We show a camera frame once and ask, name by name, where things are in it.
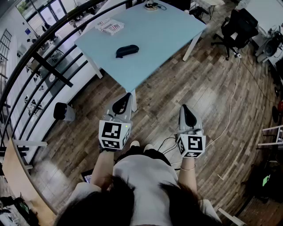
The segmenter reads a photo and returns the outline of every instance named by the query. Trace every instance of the trash can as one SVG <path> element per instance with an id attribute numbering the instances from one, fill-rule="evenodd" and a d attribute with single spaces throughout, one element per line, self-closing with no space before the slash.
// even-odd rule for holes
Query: trash can
<path id="1" fill-rule="evenodd" d="M 55 105 L 53 117 L 54 119 L 60 119 L 64 121 L 74 121 L 76 114 L 71 106 L 58 102 Z"/>

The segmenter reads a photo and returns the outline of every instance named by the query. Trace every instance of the black shorts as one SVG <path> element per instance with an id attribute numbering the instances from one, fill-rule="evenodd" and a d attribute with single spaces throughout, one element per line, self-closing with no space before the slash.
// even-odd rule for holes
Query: black shorts
<path id="1" fill-rule="evenodd" d="M 143 152 L 143 149 L 141 147 L 139 147 L 139 146 L 132 146 L 125 154 L 120 155 L 117 158 L 116 163 L 119 162 L 121 159 L 123 159 L 123 158 L 125 158 L 125 157 L 127 157 L 129 155 L 134 155 L 134 154 L 145 155 L 145 156 L 148 156 L 148 157 L 153 158 L 153 159 L 161 159 L 168 166 L 171 166 L 171 164 L 168 161 L 168 159 L 161 152 L 159 152 L 159 151 L 157 151 L 155 149 L 149 149 L 149 150 L 146 150 L 145 152 Z"/>

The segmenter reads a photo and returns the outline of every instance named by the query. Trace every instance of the light blue table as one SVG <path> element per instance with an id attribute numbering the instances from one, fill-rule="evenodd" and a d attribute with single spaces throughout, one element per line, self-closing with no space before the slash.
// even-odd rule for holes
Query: light blue table
<path id="1" fill-rule="evenodd" d="M 146 80 L 170 56 L 192 40 L 183 60 L 187 60 L 206 25 L 169 4 L 156 0 L 167 10 L 149 11 L 144 3 L 133 6 L 112 19 L 124 23 L 113 36 L 92 28 L 75 44 L 128 92 L 133 94 L 132 110 L 136 111 L 135 88 Z M 116 50 L 137 45 L 138 53 L 116 58 Z"/>

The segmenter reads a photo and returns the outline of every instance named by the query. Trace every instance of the dark hair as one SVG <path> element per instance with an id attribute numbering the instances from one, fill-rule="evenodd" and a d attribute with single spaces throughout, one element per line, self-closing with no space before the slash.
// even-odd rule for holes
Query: dark hair
<path id="1" fill-rule="evenodd" d="M 174 184 L 160 184 L 160 188 L 169 197 L 169 215 L 173 226 L 185 224 L 191 226 L 222 225 L 220 221 L 203 212 L 201 199 L 188 186 L 181 183 L 178 183 L 178 186 Z"/>
<path id="2" fill-rule="evenodd" d="M 82 200 L 73 201 L 58 216 L 54 225 L 130 225 L 134 211 L 134 188 L 120 177 L 111 176 L 109 180 L 109 189 L 92 192 Z"/>

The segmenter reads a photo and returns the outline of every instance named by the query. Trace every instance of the white shoe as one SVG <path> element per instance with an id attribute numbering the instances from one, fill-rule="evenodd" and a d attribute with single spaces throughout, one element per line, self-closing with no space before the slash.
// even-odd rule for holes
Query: white shoe
<path id="1" fill-rule="evenodd" d="M 140 146 L 140 143 L 137 141 L 137 140 L 134 140 L 132 143 L 131 143 L 131 145 L 130 145 L 130 147 L 132 147 L 132 146 Z"/>
<path id="2" fill-rule="evenodd" d="M 145 152 L 146 150 L 149 150 L 149 149 L 153 149 L 153 146 L 151 144 L 147 144 L 143 150 L 143 152 Z"/>

